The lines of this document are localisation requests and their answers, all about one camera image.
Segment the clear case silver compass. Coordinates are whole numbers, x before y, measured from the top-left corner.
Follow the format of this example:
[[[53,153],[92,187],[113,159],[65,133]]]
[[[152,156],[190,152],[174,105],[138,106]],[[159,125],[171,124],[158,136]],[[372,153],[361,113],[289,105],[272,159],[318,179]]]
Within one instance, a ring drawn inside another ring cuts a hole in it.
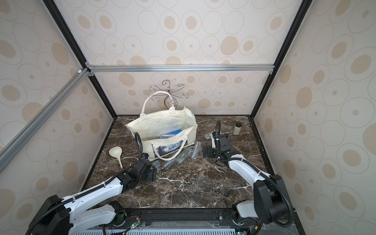
[[[169,170],[173,166],[173,164],[175,163],[175,161],[176,161],[176,159],[172,159],[172,160],[167,161],[164,164],[163,169],[164,170]]]

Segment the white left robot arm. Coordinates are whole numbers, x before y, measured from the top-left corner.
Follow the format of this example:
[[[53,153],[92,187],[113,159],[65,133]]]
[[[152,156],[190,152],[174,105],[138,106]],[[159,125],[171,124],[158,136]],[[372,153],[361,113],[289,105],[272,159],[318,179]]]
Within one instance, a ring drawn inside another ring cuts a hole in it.
[[[47,198],[28,226],[28,235],[73,235],[97,225],[109,224],[123,210],[119,203],[93,207],[113,196],[134,189],[142,182],[154,182],[157,169],[148,159],[138,160],[106,181],[80,193]]]

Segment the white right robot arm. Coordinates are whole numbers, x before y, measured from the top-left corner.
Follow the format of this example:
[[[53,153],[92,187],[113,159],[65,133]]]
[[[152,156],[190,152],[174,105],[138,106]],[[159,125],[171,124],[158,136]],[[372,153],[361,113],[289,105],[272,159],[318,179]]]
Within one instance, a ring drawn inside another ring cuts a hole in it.
[[[218,162],[238,173],[253,189],[253,200],[235,205],[235,223],[246,218],[258,218],[264,224],[275,223],[290,227],[293,223],[293,206],[281,176],[266,173],[248,161],[240,152],[231,150],[228,135],[210,134],[211,147],[203,148],[206,158]]]

